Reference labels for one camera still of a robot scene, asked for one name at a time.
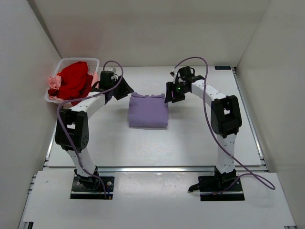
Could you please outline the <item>purple t-shirt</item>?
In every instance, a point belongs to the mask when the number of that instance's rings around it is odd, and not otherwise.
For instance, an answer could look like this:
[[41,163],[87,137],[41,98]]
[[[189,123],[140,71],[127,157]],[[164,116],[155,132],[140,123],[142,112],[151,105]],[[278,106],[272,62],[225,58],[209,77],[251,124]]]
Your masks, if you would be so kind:
[[167,128],[168,104],[165,94],[132,93],[129,100],[128,122],[132,128]]

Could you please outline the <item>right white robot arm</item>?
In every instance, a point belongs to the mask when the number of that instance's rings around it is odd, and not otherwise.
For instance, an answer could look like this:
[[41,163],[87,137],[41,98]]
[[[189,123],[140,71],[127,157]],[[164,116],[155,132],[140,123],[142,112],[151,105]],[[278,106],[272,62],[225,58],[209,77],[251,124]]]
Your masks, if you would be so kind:
[[212,185],[218,190],[228,188],[236,179],[234,164],[234,145],[242,125],[239,101],[235,95],[228,96],[209,85],[206,78],[195,75],[195,69],[186,66],[170,73],[173,81],[166,84],[165,102],[176,103],[192,93],[203,100],[204,108],[209,107],[211,114],[206,116],[207,124],[216,139],[217,161],[214,176],[204,179],[199,186]]

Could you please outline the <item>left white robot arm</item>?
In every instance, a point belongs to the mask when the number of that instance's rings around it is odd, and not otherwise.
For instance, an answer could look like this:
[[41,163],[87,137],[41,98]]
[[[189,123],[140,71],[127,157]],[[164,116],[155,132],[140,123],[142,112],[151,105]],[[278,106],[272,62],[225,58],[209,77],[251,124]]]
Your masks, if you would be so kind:
[[100,80],[93,84],[87,96],[72,99],[70,103],[76,105],[71,108],[59,106],[55,143],[69,154],[75,166],[74,173],[78,182],[90,191],[104,187],[105,184],[99,177],[97,166],[87,149],[89,118],[113,97],[120,100],[133,92],[123,74],[118,76],[114,71],[103,70]]

